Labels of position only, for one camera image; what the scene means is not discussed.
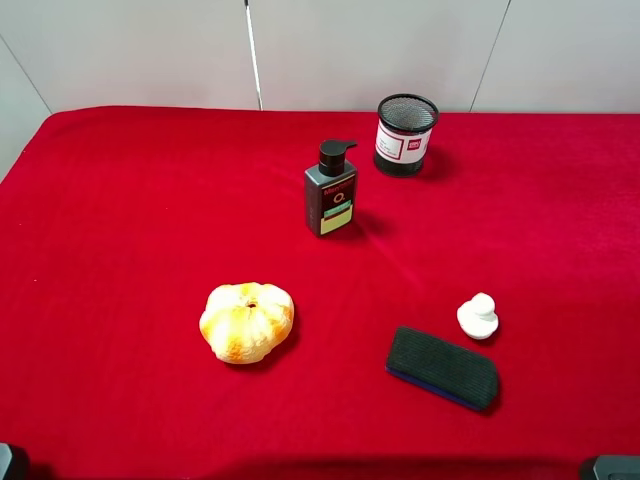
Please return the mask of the black device bottom left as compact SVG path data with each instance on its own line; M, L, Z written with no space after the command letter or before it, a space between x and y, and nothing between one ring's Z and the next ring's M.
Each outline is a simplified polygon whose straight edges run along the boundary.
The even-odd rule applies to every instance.
M25 480L28 470L29 458L23 448L0 444L0 480Z

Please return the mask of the dark grey pump bottle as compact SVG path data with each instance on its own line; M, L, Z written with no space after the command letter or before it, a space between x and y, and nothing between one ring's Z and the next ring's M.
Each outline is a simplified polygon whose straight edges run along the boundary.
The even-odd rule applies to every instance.
M304 172L306 225L318 237L353 219L358 171L346 155L356 146L355 141L323 141L318 163Z

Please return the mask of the black mesh pen holder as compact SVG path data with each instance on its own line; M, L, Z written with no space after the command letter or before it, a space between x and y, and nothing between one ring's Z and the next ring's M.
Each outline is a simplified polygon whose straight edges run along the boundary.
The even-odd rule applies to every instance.
M417 175L440 116L431 100L409 93L385 97L378 105L374 164L393 177Z

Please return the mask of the small white duck figurine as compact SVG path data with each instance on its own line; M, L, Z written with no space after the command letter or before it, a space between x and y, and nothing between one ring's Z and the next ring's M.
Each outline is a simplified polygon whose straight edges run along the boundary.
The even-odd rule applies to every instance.
M499 318L495 313L494 299L483 292L464 302L456 312L463 332L475 340L485 340L498 329Z

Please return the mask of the black device bottom right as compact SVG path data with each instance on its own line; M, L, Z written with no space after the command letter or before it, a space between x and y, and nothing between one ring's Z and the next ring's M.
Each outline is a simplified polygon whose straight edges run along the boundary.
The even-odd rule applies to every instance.
M640 480L639 455L599 455L585 460L580 480Z

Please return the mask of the black device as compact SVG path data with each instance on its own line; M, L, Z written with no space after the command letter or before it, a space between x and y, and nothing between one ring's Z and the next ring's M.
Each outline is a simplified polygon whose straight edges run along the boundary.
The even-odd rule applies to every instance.
M29 458L23 448L0 444L0 480L25 480L28 470Z
M640 480L639 455L599 455L585 460L580 480Z

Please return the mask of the orange pumpkin-shaped bread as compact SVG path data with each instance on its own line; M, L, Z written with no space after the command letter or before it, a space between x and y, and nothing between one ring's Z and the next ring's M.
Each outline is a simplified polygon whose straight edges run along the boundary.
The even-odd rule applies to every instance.
M252 364L287 338L294 314L292 297L275 285L220 285L207 299L199 330L219 360Z

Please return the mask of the thin metal wall rod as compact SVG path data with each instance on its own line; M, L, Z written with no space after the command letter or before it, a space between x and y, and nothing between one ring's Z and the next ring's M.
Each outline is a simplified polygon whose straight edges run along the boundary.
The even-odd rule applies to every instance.
M263 106L263 99L262 99L262 92L261 92L261 82L260 82L260 75L259 75L259 66L258 66L258 60L257 60L257 50L256 50L254 29L253 29L252 16L251 16L250 1L244 0L243 2L244 2L244 8L245 8L245 20L246 20L254 83L255 83L255 89L256 89L257 105L258 105L258 110L262 111L264 109L264 106Z

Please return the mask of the black whiteboard eraser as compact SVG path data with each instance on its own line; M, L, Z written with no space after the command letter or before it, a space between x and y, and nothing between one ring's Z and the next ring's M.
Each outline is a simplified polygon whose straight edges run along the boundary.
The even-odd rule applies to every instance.
M499 393L498 371L488 357L405 326L394 333L385 369L474 411L490 408Z

